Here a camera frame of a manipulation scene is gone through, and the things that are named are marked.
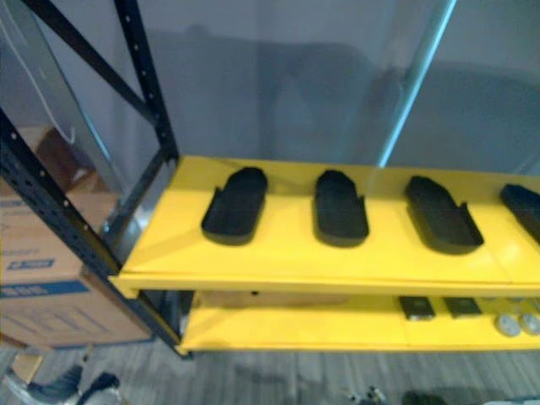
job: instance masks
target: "lower shelf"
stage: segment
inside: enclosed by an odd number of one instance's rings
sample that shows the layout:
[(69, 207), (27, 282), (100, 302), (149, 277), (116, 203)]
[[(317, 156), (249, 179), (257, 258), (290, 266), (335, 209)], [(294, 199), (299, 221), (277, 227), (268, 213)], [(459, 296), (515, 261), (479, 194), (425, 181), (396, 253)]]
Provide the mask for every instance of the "lower shelf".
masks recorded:
[(503, 312), (538, 314), (530, 300), (478, 299), (483, 314), (453, 319), (441, 298), (430, 298), (436, 317), (407, 321), (397, 298), (354, 296), (339, 305), (223, 308), (193, 301), (179, 347), (197, 350), (295, 349), (457, 351), (540, 348), (525, 332), (506, 337), (494, 326)]

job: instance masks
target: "box label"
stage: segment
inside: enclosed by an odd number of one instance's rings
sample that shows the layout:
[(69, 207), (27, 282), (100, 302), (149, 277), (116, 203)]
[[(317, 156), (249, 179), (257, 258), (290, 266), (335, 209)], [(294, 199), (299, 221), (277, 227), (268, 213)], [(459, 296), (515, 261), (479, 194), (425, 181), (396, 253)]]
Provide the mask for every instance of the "box label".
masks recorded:
[(9, 263), (8, 270), (29, 270), (52, 267), (54, 259), (20, 260)]
[(2, 249), (2, 257), (10, 257), (10, 256), (29, 256), (29, 255), (37, 255), (40, 252), (37, 248), (30, 248), (30, 249)]
[(22, 207), (23, 205), (24, 205), (23, 200), (2, 200), (2, 201), (0, 201), (0, 208)]
[(104, 337), (111, 331), (102, 325), (97, 314), (88, 313), (76, 305), (54, 305), (46, 308), (11, 309), (2, 313), (3, 327), (6, 330), (19, 330), (43, 336), (51, 334), (73, 335), (83, 333), (85, 338)]
[(29, 298), (45, 295), (85, 293), (89, 291), (80, 281), (56, 283), (4, 284), (0, 287), (0, 298)]

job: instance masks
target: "small black box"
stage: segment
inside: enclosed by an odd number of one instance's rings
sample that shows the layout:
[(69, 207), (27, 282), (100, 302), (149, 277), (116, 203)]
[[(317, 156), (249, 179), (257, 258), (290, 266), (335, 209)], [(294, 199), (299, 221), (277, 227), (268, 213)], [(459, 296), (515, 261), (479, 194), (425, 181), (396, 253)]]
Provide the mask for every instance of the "small black box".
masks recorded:
[(463, 318), (464, 316), (478, 316), (482, 314), (480, 307), (474, 298), (452, 297), (443, 298), (446, 307), (450, 311), (452, 318)]
[(399, 297), (399, 303), (410, 321), (427, 321), (435, 317), (427, 297)]

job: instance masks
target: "glass panel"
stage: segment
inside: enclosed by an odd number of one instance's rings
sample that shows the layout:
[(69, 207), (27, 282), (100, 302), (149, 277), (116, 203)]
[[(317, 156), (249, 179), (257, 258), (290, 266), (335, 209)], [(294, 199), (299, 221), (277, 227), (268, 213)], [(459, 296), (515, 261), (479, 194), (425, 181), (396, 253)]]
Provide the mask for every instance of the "glass panel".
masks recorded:
[(437, 4), (140, 5), (182, 153), (375, 164)]
[(458, 2), (390, 164), (540, 175), (538, 16)]

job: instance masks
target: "white cable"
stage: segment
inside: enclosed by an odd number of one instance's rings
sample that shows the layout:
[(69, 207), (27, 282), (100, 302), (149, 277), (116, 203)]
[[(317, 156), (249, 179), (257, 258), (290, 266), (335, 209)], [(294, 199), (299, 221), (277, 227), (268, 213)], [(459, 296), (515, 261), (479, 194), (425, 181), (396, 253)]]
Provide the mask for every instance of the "white cable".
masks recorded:
[[(6, 11), (8, 12), (8, 14), (11, 17), (11, 13), (9, 12), (9, 10), (7, 8), (6, 8)], [(66, 135), (66, 133), (62, 130), (60, 125), (58, 125), (58, 122), (57, 122), (57, 120), (55, 120), (54, 115), (52, 114), (52, 111), (49, 108), (49, 105), (47, 104), (45, 96), (41, 93), (40, 87), (38, 86), (37, 82), (35, 81), (34, 76), (32, 75), (32, 72), (30, 71), (30, 69), (28, 68), (26, 63), (24, 62), (24, 59), (20, 56), (19, 52), (17, 51), (17, 47), (15, 46), (15, 44), (11, 41), (11, 37), (8, 34), (8, 30), (6, 30), (6, 27), (4, 26), (2, 19), (0, 19), (0, 28), (2, 29), (2, 32), (3, 32), (4, 36), (6, 37), (6, 41), (7, 41), (8, 45), (9, 45), (9, 47), (11, 48), (11, 50), (13, 51), (13, 54), (17, 57), (17, 60), (19, 61), (19, 63), (23, 67), (24, 71), (28, 75), (28, 78), (30, 79), (30, 82), (32, 83), (36, 93), (40, 97), (41, 104), (43, 105), (43, 108), (45, 108), (45, 112), (49, 116), (49, 119), (51, 120), (52, 125), (56, 128), (58, 133), (60, 133), (60, 136), (62, 136), (62, 138), (64, 138), (64, 140), (66, 142), (68, 142), (70, 144), (74, 144), (75, 143), (75, 129), (73, 127), (70, 128), (70, 137), (68, 137)]]

